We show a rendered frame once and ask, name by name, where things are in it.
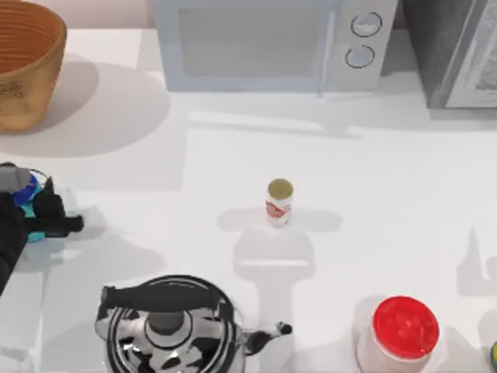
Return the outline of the red-lidded clear jar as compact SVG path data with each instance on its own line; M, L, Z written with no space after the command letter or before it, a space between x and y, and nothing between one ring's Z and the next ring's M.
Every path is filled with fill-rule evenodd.
M360 331L357 364L361 373L423 373L439 340L440 325L426 304L385 298Z

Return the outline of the round microwave knob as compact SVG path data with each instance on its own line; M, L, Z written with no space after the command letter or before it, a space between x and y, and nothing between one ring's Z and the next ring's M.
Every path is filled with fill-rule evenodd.
M372 37L382 27L382 18L375 12L355 16L351 22L351 30L358 37Z
M373 63L375 59L375 52L371 47L367 45L360 45L355 48L351 48L346 52L345 62L346 64L354 69L361 69L369 66Z

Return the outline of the shiny steel kettle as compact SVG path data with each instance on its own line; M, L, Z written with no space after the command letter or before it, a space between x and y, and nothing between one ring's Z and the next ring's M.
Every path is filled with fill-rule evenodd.
M245 373L248 357L292 325L246 330L231 299L190 275L103 287L95 321L107 373Z

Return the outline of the woven wooden basket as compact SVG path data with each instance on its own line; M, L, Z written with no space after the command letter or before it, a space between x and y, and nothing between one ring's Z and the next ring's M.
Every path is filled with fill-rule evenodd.
M25 131L45 117L68 29L53 10L0 0L0 132Z

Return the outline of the pale grey rounded box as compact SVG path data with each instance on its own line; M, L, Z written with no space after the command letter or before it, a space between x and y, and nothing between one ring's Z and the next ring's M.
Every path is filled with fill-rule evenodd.
M31 173L14 163L0 163L0 192L16 193L30 184Z

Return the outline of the pale microwave oven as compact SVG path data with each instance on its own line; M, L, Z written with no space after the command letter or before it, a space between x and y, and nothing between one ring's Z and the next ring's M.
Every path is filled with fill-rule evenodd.
M335 1L335 33L328 65L327 93L370 91L376 87L381 75L398 0ZM382 27L372 37L358 37L351 30L351 22L355 16L368 12L375 12L382 18ZM346 64L345 55L349 49L360 45L371 47L375 59L365 68L354 69Z

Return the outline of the pale blue microwave door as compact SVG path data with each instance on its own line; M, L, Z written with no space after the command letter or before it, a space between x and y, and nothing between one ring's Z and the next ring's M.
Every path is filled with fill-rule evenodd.
M335 0L153 0L171 92L319 92Z

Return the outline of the red and white can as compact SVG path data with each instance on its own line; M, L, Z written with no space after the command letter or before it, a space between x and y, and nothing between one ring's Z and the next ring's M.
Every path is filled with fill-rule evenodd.
M265 210L268 222L277 228L286 225L293 208L294 187L284 178L272 180L267 187Z

